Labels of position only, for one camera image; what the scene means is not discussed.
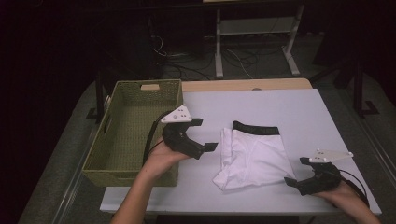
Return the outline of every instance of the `gray carpet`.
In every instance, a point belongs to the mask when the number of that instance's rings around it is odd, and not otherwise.
[[[243,50],[257,52],[256,43],[260,39],[251,37],[235,44],[225,40],[224,50],[230,49],[240,58],[251,56]],[[311,64],[322,36],[299,36],[293,48],[293,58],[297,62],[301,77],[312,77],[324,68]],[[250,66],[244,71],[231,54],[224,55],[230,61],[223,60],[224,79],[254,78],[287,78],[292,77],[280,46],[287,39],[282,36],[271,36],[265,39],[265,49],[261,55],[248,57]],[[213,53],[208,53],[200,60],[176,58],[173,63],[189,68],[199,69],[200,73],[174,66],[164,68],[165,77],[182,79],[202,79],[214,76]],[[378,156],[378,149],[389,155],[390,161],[396,161],[396,108],[388,101],[380,86],[370,77],[364,77],[364,100],[372,101],[380,114],[357,117],[352,107],[352,87],[337,90],[332,85],[336,72],[314,83],[328,107],[332,118],[344,139],[346,146],[355,155],[354,160],[361,170],[370,190],[373,192],[383,214],[383,223],[394,223],[396,220],[396,190],[393,180],[389,179],[386,166]],[[89,110],[95,107],[94,85],[87,87],[76,105],[64,133],[43,173],[35,192],[21,217],[20,223],[108,223],[111,215],[99,211],[104,188],[97,188],[84,176],[80,175],[81,161],[90,143],[87,141],[96,127],[94,120],[85,119]],[[300,217],[300,223],[306,223],[310,217]],[[150,217],[147,223],[154,222]],[[313,223],[353,223],[344,215],[319,216]]]

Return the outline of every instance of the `white mount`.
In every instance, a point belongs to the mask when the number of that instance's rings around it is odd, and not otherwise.
[[[318,148],[315,152],[315,155],[309,158],[310,162],[313,163],[325,163],[331,161],[338,161],[345,158],[352,158],[352,152],[339,152],[339,151],[331,151],[331,150],[323,150]]]
[[[189,109],[185,105],[181,105],[161,119],[161,123],[178,123],[191,122],[192,118]]]

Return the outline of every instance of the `floor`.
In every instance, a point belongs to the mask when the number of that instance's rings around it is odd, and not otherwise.
[[[322,37],[297,37],[292,54],[301,77],[310,78],[325,69],[312,64]],[[206,40],[211,43],[213,39],[209,36]],[[280,51],[286,41],[283,35],[224,38],[224,79],[293,77]],[[163,67],[163,78],[215,79],[213,45],[207,45],[203,57],[167,50],[171,58]],[[379,114],[359,118],[352,109],[352,85],[336,89],[332,84],[336,75],[334,71],[313,83],[313,87],[319,90],[346,146],[354,153],[354,160],[382,209],[380,220],[393,223],[396,220],[396,174],[392,163],[396,161],[396,108],[378,83],[364,76],[363,100],[373,102]],[[95,108],[94,83],[81,95],[20,223],[108,223],[111,219],[110,214],[99,211],[105,189],[95,187],[80,173],[90,146],[87,139],[97,128],[95,120],[86,119],[91,108]],[[310,218],[299,217],[300,223],[307,223]],[[155,217],[147,217],[146,222],[154,223]],[[312,223],[353,222],[344,215],[336,215],[318,216]]]

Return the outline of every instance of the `black waistband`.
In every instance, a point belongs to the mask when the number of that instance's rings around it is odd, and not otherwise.
[[[233,130],[255,135],[279,135],[279,129],[277,127],[246,125],[236,120],[233,122]]]

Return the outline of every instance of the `metal stand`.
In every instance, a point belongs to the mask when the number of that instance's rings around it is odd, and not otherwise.
[[[291,48],[297,35],[300,20],[303,15],[304,5],[300,5],[294,17],[265,18],[252,20],[228,20],[222,21],[220,10],[216,18],[216,78],[224,77],[221,61],[220,38],[222,35],[247,35],[268,33],[290,33],[288,44],[282,49],[285,59],[289,65],[291,74],[295,77],[300,75],[297,64],[291,55]]]
[[[105,102],[103,100],[103,83],[102,83],[102,76],[100,72],[96,76],[95,80],[95,88],[96,88],[96,114],[95,108],[91,108],[90,112],[85,119],[96,119],[96,123],[100,123],[102,120],[103,115],[105,114]]]
[[[326,77],[335,70],[341,70],[337,78],[334,81],[334,86],[337,88],[346,88],[347,84],[352,78],[354,78],[353,83],[353,108],[358,113],[358,115],[364,119],[364,115],[379,114],[378,110],[375,108],[371,101],[366,101],[368,109],[362,108],[362,96],[363,96],[363,72],[361,71],[361,66],[359,61],[355,57],[347,57],[335,65],[327,68],[326,70],[314,75],[309,78],[311,83]]]

